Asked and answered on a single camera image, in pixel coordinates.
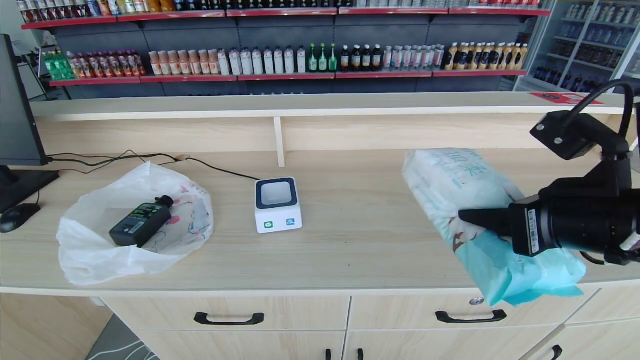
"robotic arm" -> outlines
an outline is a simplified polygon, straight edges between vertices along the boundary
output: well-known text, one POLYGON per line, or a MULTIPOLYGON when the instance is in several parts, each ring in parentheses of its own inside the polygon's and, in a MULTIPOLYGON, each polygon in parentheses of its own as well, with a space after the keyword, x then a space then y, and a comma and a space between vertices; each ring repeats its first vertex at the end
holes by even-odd
POLYGON ((531 129, 533 137, 565 160, 579 158, 600 145, 600 163, 584 177, 556 179, 537 195, 516 201, 508 208, 461 210, 460 219, 510 236, 513 251, 523 256, 566 247, 579 250, 598 265, 640 262, 640 189, 632 188, 632 153, 625 139, 633 99, 631 86, 614 80, 589 94, 571 111, 548 113, 531 129), (618 85, 625 90, 625 107, 620 131, 616 133, 580 112, 618 85), (602 254, 604 261, 587 252, 602 254))

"white scanner box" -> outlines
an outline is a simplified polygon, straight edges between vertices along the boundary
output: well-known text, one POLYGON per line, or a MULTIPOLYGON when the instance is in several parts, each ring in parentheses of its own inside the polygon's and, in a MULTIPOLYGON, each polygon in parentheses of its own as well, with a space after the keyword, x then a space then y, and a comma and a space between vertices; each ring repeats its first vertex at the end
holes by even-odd
POLYGON ((293 177, 255 183, 255 225, 259 234, 302 227, 302 212, 293 177))

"monitor stand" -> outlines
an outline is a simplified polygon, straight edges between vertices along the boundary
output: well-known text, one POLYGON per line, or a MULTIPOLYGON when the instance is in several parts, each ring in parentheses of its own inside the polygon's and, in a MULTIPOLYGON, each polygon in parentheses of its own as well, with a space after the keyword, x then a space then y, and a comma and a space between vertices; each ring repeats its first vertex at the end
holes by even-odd
POLYGON ((25 201, 57 178, 57 171, 11 171, 0 165, 0 214, 25 201))

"red sign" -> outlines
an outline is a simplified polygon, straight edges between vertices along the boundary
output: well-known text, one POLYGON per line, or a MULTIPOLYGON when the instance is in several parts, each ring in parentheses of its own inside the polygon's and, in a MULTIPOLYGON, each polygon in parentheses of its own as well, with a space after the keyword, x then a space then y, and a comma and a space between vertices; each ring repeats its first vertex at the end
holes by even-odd
MULTIPOLYGON (((581 94, 572 92, 530 92, 530 94, 554 104, 576 105, 584 99, 581 94)), ((604 105, 604 103, 593 101, 591 105, 604 105)))

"packaged tissue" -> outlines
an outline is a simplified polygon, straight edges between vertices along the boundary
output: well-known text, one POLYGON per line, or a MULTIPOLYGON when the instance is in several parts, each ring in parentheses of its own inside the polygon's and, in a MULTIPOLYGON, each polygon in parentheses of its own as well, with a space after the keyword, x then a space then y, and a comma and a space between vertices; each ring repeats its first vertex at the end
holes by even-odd
POLYGON ((458 218, 458 210, 506 208, 525 197, 476 151, 413 151, 404 161, 403 177, 489 305, 501 300, 517 305, 544 294, 582 295, 575 285, 586 267, 569 250, 521 256, 508 239, 458 218))

